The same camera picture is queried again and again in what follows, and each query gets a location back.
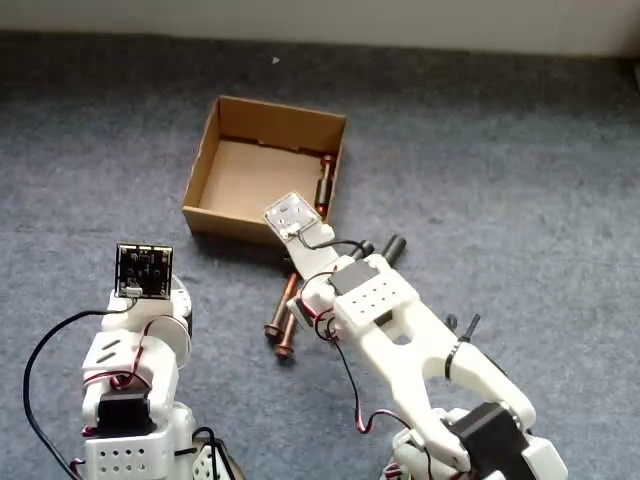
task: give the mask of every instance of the white wall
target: white wall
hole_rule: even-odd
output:
[[[640,0],[0,0],[0,29],[640,54]]]

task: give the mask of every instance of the circuit board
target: circuit board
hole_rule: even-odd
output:
[[[116,248],[116,296],[169,299],[172,263],[171,247],[119,243]]]

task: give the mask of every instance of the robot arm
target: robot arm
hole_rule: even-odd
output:
[[[103,317],[82,365],[84,478],[235,480],[223,444],[211,437],[196,446],[200,429],[175,401],[191,350],[191,300],[171,275],[169,247],[118,246],[108,311],[122,313]]]
[[[384,257],[339,256],[329,246],[331,227],[295,193],[269,207],[265,220],[307,281],[301,298],[289,302],[291,311],[302,321],[308,311],[332,310],[336,328],[389,384],[399,413],[412,426],[412,442],[442,464],[442,478],[472,469],[491,480],[567,478],[551,443],[539,444],[524,433],[535,422],[528,398],[475,346],[459,340]],[[394,343],[400,336],[410,342]],[[455,423],[443,421],[424,383],[435,376],[475,391],[487,403]],[[503,435],[502,449],[495,448],[497,435]],[[493,448],[483,447],[487,441]]]

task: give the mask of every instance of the gray carpet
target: gray carpet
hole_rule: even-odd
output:
[[[280,63],[273,65],[272,57]],[[614,61],[179,41],[0,36],[0,478],[62,474],[24,418],[26,358],[54,323],[106,304],[119,240],[167,242],[194,304],[179,399],[250,479],[377,478],[398,430],[352,427],[336,352],[296,337],[283,368],[262,324],[273,254],[195,240],[179,205],[219,94],[345,113],[334,225],[409,249],[398,268],[537,407],[573,479],[637,475],[640,100]],[[36,365],[37,417],[82,456],[79,367],[98,320]],[[366,411],[390,394],[347,348]],[[444,382],[437,406],[478,398]]]

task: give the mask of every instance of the open cardboard box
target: open cardboard box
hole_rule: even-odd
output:
[[[323,155],[335,157],[328,216],[345,124],[342,115],[218,98],[182,204],[191,231],[278,243],[263,221],[264,210],[291,191],[313,205]]]

